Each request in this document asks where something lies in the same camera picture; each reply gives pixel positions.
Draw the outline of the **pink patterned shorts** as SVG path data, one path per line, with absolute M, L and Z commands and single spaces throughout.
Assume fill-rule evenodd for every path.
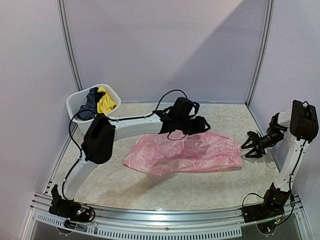
M 213 173 L 239 169 L 241 146 L 233 138 L 211 131 L 185 136 L 172 134 L 139 136 L 123 164 L 135 171 L 161 177 L 171 173 Z

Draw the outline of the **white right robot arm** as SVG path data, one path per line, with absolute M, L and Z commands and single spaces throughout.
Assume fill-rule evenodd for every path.
M 263 197 L 258 213 L 269 218 L 282 208 L 292 194 L 293 182 L 306 151 L 319 132 L 316 107 L 307 101 L 294 100 L 291 109 L 272 116 L 266 135 L 248 131 L 247 140 L 241 149 L 249 149 L 246 158 L 259 159 L 287 137 L 289 149 L 278 177 L 272 182 Z

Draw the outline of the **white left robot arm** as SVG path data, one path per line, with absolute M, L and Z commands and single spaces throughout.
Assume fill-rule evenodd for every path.
M 112 158 L 114 142 L 145 134 L 171 134 L 181 131 L 184 136 L 205 133 L 211 126 L 203 116 L 155 110 L 147 116 L 113 119 L 97 115 L 80 147 L 80 156 L 67 172 L 61 185 L 54 185 L 51 195 L 59 198 L 55 209 L 63 216 L 74 213 L 72 201 L 80 186 L 99 165 Z

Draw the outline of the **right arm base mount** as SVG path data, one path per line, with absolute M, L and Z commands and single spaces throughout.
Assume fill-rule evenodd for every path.
M 263 200 L 262 203 L 245 205 L 246 198 L 256 196 Z M 276 216 L 283 217 L 285 215 L 285 204 L 287 200 L 295 200 L 291 189 L 283 191 L 279 187 L 276 188 L 274 183 L 265 192 L 264 196 L 260 196 L 255 192 L 248 193 L 241 203 L 241 213 L 245 223 L 251 223 L 261 220 L 267 220 Z

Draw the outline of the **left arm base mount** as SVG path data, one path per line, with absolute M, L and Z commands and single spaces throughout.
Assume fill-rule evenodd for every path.
M 52 201 L 48 210 L 50 214 L 79 223 L 90 223 L 96 218 L 96 212 L 91 206 L 63 199 L 57 184 L 53 186 L 51 195 Z

